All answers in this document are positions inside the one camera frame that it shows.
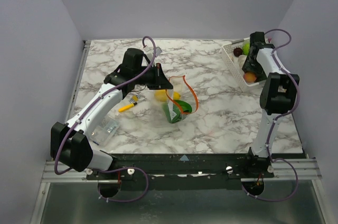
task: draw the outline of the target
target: plastic container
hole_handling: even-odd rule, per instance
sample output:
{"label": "plastic container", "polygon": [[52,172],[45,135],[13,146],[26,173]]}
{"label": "plastic container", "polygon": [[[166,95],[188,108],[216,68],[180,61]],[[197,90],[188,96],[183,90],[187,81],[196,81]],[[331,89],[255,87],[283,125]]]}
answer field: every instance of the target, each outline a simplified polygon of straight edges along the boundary
{"label": "plastic container", "polygon": [[119,128],[120,123],[106,115],[100,124],[95,128],[90,139],[98,146],[104,147],[110,142]]}
{"label": "plastic container", "polygon": [[238,58],[233,55],[234,48],[243,47],[244,44],[249,43],[250,38],[245,38],[244,41],[232,44],[232,42],[225,42],[222,46],[222,59],[230,70],[232,76],[236,80],[240,89],[243,92],[250,91],[255,88],[260,88],[264,85],[265,81],[255,82],[255,83],[246,83],[243,78],[244,72],[239,67]]}

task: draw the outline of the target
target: yellow marker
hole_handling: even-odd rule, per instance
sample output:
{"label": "yellow marker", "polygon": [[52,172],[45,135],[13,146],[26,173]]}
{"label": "yellow marker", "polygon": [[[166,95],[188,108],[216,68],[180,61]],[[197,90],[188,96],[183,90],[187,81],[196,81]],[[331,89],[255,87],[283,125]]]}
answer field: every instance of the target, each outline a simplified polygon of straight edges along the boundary
{"label": "yellow marker", "polygon": [[124,112],[124,111],[126,111],[126,110],[128,110],[130,108],[133,108],[135,105],[137,105],[137,102],[135,102],[133,104],[129,104],[129,105],[125,106],[125,107],[119,108],[118,112]]}

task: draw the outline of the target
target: metal frame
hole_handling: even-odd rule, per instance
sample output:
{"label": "metal frame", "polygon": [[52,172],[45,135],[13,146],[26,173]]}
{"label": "metal frame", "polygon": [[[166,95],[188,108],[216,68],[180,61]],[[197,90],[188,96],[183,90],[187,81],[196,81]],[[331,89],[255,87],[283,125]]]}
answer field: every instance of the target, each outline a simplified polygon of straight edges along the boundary
{"label": "metal frame", "polygon": [[[71,116],[71,114],[74,111],[74,105],[75,101],[78,95],[78,90],[80,87],[81,78],[83,75],[83,71],[85,68],[89,48],[90,48],[91,41],[86,41],[84,43],[84,49],[82,53],[82,58],[80,61],[80,67],[77,74],[77,80],[74,84],[73,88],[73,95],[72,99],[70,101],[68,112],[65,120],[68,120]],[[317,162],[315,159],[287,159],[292,163],[292,165],[296,168],[296,171],[298,173],[300,180],[312,180],[315,194],[318,198],[318,204],[321,209],[321,212],[324,216],[324,220],[326,223],[329,224],[335,224],[335,220],[333,217],[333,213],[331,210],[331,206],[328,202],[328,199],[326,197],[324,188],[322,186],[321,182],[321,173],[319,170],[319,167],[317,165]],[[37,195],[31,224],[40,223],[42,220],[43,210],[44,206],[48,197],[48,192],[50,188],[50,183],[118,183],[117,180],[106,180],[106,179],[99,179],[98,177],[96,180],[88,180],[87,175],[90,174],[90,172],[86,173],[86,171],[83,172],[76,172],[76,171],[70,171],[62,176],[58,176],[54,173],[54,162],[46,162],[45,169],[43,171],[43,176],[41,180],[41,185],[39,189],[39,193]],[[60,169],[65,169],[66,165],[59,164]],[[277,162],[272,164],[274,177],[273,178],[264,178],[265,181],[283,181],[283,180],[293,180],[294,179],[294,172],[293,170],[287,165],[286,163]],[[156,177],[162,177],[163,174],[152,174],[150,175],[152,179],[155,179]],[[198,173],[196,176],[207,176],[210,177],[211,174],[201,174]],[[254,179],[250,178],[242,178],[242,182],[248,182],[253,181]]]}
{"label": "metal frame", "polygon": [[[242,182],[255,181],[259,174],[265,181],[295,179],[287,164],[276,162],[268,168],[253,162],[251,166],[248,157],[248,154],[114,154],[110,169],[135,166],[144,170],[152,179],[149,190],[241,190]],[[295,166],[299,179],[321,178],[315,159],[305,159],[305,154],[273,154],[273,158],[280,157]],[[145,186],[140,172],[130,175],[124,170],[120,176],[124,190],[142,190]],[[87,180],[95,181],[112,179],[118,179],[118,173],[94,171],[87,176]]]}

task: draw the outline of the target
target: white wall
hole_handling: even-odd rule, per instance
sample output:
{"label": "white wall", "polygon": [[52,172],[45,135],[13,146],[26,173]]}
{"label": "white wall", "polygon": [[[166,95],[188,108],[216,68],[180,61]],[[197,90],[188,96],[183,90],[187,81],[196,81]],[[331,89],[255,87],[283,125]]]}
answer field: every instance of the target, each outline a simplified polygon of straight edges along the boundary
{"label": "white wall", "polygon": [[[305,150],[318,160],[338,221],[338,0],[294,0],[279,27],[293,40],[278,55],[301,79],[296,125]],[[275,37],[278,44],[287,40]]]}
{"label": "white wall", "polygon": [[278,26],[293,0],[63,0],[84,39],[243,38]]}
{"label": "white wall", "polygon": [[61,0],[0,0],[0,219],[29,223],[83,47]]}

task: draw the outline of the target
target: lemon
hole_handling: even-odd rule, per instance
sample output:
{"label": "lemon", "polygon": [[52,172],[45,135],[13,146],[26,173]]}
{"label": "lemon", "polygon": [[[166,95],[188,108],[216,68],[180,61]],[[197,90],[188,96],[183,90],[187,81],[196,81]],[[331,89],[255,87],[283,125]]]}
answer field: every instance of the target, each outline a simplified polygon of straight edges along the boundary
{"label": "lemon", "polygon": [[[165,102],[167,101],[167,95],[165,94],[165,89],[156,90],[154,93],[155,99],[157,101]],[[174,100],[179,100],[181,95],[177,92],[174,92]]]}
{"label": "lemon", "polygon": [[244,46],[243,46],[243,54],[244,55],[248,55],[249,54],[249,49],[250,49],[250,43],[246,43]]}

